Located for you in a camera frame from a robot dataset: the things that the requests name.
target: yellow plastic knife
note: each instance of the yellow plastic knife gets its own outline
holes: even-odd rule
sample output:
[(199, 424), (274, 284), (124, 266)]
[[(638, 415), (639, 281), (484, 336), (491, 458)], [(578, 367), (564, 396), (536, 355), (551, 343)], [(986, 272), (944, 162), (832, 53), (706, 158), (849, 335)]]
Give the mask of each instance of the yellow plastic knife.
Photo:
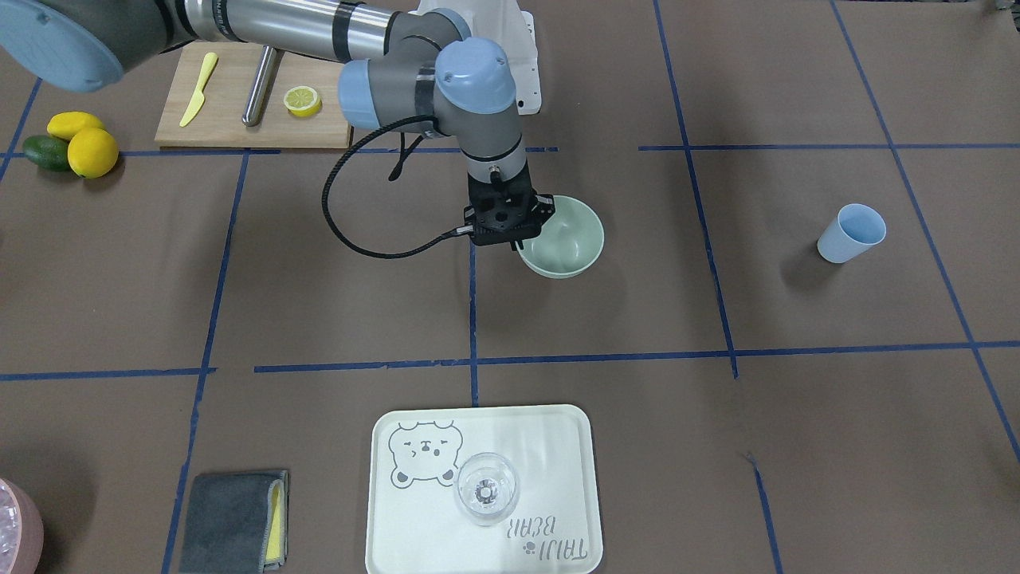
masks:
[(191, 120), (198, 115), (198, 110), (202, 109), (202, 104), (205, 103), (205, 94), (202, 93), (202, 90), (205, 90), (205, 85), (209, 82), (209, 75), (212, 74), (212, 68), (216, 67), (217, 61), (219, 61), (219, 56), (215, 52), (209, 52), (202, 58), (202, 70), (198, 73), (198, 83), (195, 84), (192, 101), (188, 103), (188, 109), (185, 110), (185, 115), (181, 118), (182, 127), (191, 123)]

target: bear illustration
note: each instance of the bear illustration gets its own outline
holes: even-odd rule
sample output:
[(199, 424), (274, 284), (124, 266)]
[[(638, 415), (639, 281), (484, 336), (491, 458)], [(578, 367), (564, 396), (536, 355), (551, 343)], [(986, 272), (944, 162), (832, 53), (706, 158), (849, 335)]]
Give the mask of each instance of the bear illustration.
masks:
[(415, 480), (436, 480), (452, 486), (457, 476), (457, 454), (464, 443), (460, 429), (436, 422), (400, 423), (390, 435), (390, 452), (395, 468), (390, 480), (397, 488), (407, 488)]

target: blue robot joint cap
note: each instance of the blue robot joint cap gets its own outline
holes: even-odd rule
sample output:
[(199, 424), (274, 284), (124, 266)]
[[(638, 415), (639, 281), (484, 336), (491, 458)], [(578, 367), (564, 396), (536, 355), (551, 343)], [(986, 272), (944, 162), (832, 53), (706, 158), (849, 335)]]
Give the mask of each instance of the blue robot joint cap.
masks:
[(436, 85), (450, 103), (472, 113), (499, 113), (517, 97), (506, 52), (484, 38), (444, 48), (436, 58)]
[(372, 98), (371, 85), (368, 82), (368, 60), (352, 60), (346, 63), (340, 70), (337, 92), (344, 117), (351, 125), (362, 129), (379, 127), (375, 100)]

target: paper cup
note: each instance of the paper cup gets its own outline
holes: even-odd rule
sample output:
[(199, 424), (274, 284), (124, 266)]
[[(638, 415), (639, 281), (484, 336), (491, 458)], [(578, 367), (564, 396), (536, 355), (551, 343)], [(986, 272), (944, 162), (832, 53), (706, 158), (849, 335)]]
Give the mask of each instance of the paper cup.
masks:
[(542, 233), (525, 239), (518, 250), (527, 266), (543, 276), (566, 278), (580, 273), (599, 258), (606, 233), (602, 220), (583, 202), (555, 195), (556, 212)]
[(844, 205), (818, 239), (818, 253), (825, 260), (845, 263), (885, 239), (885, 220), (867, 205)]

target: lemon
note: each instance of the lemon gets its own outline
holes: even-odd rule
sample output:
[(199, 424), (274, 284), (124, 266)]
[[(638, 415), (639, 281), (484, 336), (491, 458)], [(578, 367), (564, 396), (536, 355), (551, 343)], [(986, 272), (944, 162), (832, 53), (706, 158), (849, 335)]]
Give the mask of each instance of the lemon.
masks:
[(287, 91), (284, 105), (298, 117), (307, 117), (322, 109), (322, 99), (314, 88), (298, 86)]
[(75, 173), (91, 179), (112, 169), (119, 153), (113, 136), (99, 127), (86, 127), (71, 138), (67, 163)]
[(75, 134), (86, 127), (105, 129), (106, 125), (103, 125), (102, 120), (87, 111), (65, 111), (50, 118), (50, 122), (46, 125), (46, 133), (61, 140), (70, 141)]

